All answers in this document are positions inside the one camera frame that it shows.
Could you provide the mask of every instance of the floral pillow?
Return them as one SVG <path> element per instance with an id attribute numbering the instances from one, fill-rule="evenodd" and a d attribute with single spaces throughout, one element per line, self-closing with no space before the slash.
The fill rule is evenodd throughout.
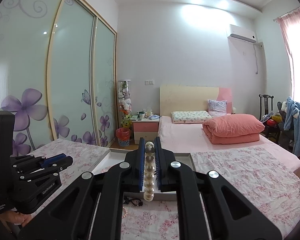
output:
<path id="1" fill-rule="evenodd" d="M 227 114 L 227 101 L 216 101 L 208 99 L 208 113 L 212 117 L 223 116 Z"/>
<path id="2" fill-rule="evenodd" d="M 171 113 L 171 116 L 173 123 L 203 123 L 205 120 L 212 118 L 207 111 L 175 111 Z"/>

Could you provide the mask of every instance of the headboard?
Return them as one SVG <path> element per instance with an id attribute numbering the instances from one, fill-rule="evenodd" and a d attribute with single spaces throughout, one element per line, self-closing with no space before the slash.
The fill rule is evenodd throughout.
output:
<path id="1" fill-rule="evenodd" d="M 207 100 L 227 100 L 227 113 L 232 111 L 230 88 L 160 86 L 160 115 L 171 116 L 173 111 L 203 111 L 208 109 Z"/>

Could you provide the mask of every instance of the window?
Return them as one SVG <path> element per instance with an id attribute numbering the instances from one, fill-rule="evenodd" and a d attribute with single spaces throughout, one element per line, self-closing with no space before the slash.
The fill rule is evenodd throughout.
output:
<path id="1" fill-rule="evenodd" d="M 300 102 L 300 8 L 278 19 L 290 60 L 291 97 Z"/>

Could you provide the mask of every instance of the air conditioner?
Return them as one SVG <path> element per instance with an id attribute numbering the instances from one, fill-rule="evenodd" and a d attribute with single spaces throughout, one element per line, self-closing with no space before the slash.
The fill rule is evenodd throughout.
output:
<path id="1" fill-rule="evenodd" d="M 256 43 L 256 34 L 248 29 L 230 24 L 227 31 L 228 38 L 237 38 L 240 40 Z"/>

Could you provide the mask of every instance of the red plastic bag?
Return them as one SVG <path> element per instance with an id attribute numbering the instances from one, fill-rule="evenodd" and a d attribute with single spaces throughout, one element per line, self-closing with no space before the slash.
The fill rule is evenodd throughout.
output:
<path id="1" fill-rule="evenodd" d="M 122 141 L 130 139 L 131 130 L 129 128 L 119 128 L 115 131 L 115 135 Z"/>

